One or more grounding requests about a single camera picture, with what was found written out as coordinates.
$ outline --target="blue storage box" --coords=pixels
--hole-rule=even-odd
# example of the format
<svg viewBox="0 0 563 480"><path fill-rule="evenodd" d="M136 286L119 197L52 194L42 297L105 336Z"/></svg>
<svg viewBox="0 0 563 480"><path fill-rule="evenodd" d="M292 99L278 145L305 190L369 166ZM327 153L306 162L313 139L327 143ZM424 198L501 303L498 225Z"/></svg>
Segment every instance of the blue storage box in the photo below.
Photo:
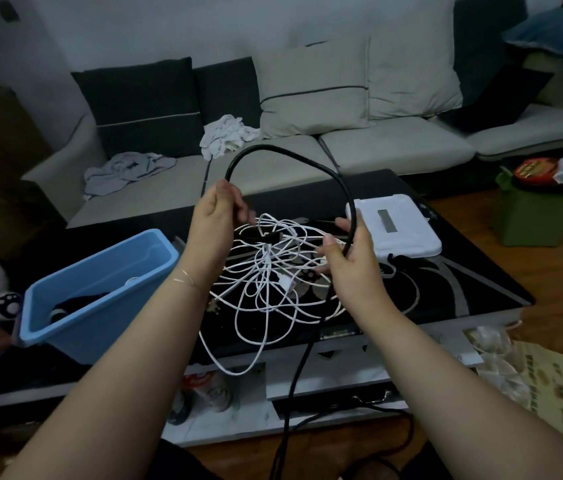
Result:
<svg viewBox="0 0 563 480"><path fill-rule="evenodd" d="M175 267L179 253L158 229L122 241L33 284L24 295L19 338L47 342L79 363L93 364L126 330ZM51 323L70 298L108 293Z"/></svg>

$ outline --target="wooden floor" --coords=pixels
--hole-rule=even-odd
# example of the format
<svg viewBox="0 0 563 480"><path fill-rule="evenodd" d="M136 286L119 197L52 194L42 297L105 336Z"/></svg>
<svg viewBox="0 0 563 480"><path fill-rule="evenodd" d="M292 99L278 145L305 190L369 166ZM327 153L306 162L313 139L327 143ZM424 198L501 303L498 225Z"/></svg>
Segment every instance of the wooden floor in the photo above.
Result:
<svg viewBox="0 0 563 480"><path fill-rule="evenodd" d="M465 236L537 298L525 310L513 337L563 353L563 245L558 248L505 248L488 229L494 192L431 202ZM336 479L353 460L400 444L407 432L404 419L369 420L350 426L316 429L292 437L285 477ZM425 441L418 428L412 446L393 458L397 466L414 456ZM279 436L267 436L191 449L226 480L268 478Z"/></svg>

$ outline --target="forearm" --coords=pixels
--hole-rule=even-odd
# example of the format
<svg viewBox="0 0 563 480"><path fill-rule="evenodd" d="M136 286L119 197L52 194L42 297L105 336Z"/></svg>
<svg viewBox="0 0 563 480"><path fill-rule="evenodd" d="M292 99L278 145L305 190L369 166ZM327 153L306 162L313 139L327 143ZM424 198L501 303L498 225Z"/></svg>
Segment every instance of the forearm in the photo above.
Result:
<svg viewBox="0 0 563 480"><path fill-rule="evenodd" d="M167 278L3 478L142 477L195 345L206 296Z"/></svg>
<svg viewBox="0 0 563 480"><path fill-rule="evenodd" d="M370 335L457 480L563 478L563 436L387 306Z"/></svg>

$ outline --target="green trash can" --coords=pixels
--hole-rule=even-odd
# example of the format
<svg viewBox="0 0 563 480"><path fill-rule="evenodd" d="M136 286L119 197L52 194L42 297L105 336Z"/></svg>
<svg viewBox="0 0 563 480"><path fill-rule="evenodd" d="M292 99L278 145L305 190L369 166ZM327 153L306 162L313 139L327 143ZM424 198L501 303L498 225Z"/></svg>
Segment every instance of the green trash can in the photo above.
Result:
<svg viewBox="0 0 563 480"><path fill-rule="evenodd" d="M529 192L500 173L491 227L504 246L558 246L563 241L563 194Z"/></svg>

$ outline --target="wall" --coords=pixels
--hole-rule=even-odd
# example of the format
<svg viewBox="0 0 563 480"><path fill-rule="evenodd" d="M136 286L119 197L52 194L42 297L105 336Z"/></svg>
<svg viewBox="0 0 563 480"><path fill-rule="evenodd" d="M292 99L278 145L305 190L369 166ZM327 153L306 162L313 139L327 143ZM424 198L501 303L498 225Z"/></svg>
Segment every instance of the wall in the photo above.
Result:
<svg viewBox="0 0 563 480"><path fill-rule="evenodd" d="M367 29L421 0L33 0L72 70L192 55L194 66ZM561 0L528 0L531 13Z"/></svg>
<svg viewBox="0 0 563 480"><path fill-rule="evenodd" d="M18 99L55 149L70 137L88 111L57 44L30 0L10 0L20 22L0 17L0 84L13 88Z"/></svg>

